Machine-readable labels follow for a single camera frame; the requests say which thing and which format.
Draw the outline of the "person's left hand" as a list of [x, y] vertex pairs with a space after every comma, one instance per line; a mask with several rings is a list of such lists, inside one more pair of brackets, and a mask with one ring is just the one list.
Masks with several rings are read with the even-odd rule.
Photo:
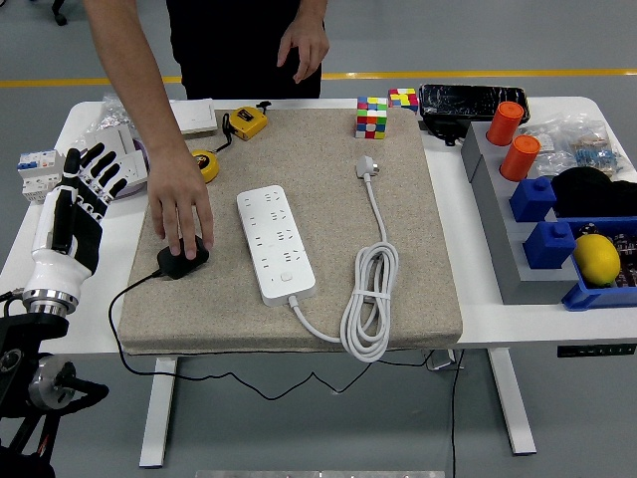
[[329, 49], [329, 42], [321, 19], [297, 16], [289, 25], [281, 41], [277, 66], [281, 68], [292, 50], [297, 50], [299, 65], [293, 75], [296, 84], [314, 74]]

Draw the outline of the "person's right hand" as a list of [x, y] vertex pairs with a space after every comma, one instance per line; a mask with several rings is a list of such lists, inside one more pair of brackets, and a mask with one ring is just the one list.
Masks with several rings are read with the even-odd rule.
[[148, 202], [157, 236], [167, 241], [174, 256], [196, 256], [195, 235], [204, 246], [214, 242], [213, 214], [208, 189], [185, 141], [160, 141], [147, 146], [150, 159]]

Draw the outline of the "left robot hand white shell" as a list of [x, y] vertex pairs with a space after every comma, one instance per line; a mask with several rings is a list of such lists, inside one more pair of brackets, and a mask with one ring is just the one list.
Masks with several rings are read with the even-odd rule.
[[85, 152], [68, 151], [62, 180], [47, 194], [40, 214], [24, 302], [79, 301], [83, 282], [98, 267], [107, 209], [127, 186], [115, 160], [116, 153], [101, 142]]

